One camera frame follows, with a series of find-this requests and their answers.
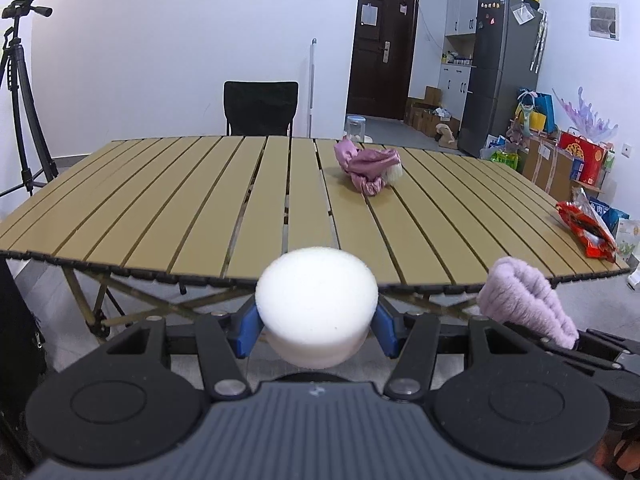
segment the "pink fuzzy slipper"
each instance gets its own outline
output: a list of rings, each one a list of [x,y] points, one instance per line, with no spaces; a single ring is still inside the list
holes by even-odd
[[[478,306],[497,322],[511,321],[572,348],[578,339],[574,322],[542,272],[507,256],[494,263],[478,294]]]

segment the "door handle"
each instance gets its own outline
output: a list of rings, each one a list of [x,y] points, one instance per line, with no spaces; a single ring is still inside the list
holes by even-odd
[[[391,48],[391,42],[390,41],[385,41],[385,53],[382,56],[382,62],[383,63],[388,63],[389,62],[389,49]]]

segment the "wooden slat table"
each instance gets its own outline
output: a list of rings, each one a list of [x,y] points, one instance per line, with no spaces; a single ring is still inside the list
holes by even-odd
[[[381,291],[477,292],[511,255],[552,284],[628,272],[584,256],[555,201],[510,168],[399,148],[404,176],[371,198],[341,171],[333,140],[174,137],[115,141],[63,173],[0,224],[0,256],[63,267],[94,333],[149,314],[250,292],[282,253],[331,246],[372,270]],[[92,308],[75,270],[101,283]],[[222,293],[169,303],[115,279]],[[105,319],[109,287],[153,309]]]

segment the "refrigerator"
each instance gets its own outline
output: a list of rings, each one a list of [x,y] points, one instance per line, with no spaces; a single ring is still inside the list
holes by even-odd
[[[530,70],[541,14],[522,25],[511,7],[520,0],[478,0],[478,25],[458,148],[480,156],[488,135],[506,133],[517,106],[518,90],[535,90]]]

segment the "circular pad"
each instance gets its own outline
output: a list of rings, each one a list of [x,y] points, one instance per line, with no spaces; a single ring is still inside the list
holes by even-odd
[[[378,285],[352,254],[300,249],[267,267],[255,304],[280,357],[300,367],[328,368],[360,349],[378,304]]]
[[[31,396],[27,425],[59,460],[91,467],[144,462],[175,447],[200,418],[201,397],[158,362],[113,356],[49,378]]]
[[[607,428],[609,404],[577,371],[528,354],[493,356],[451,378],[434,413],[454,443],[481,460],[546,468],[590,452]]]

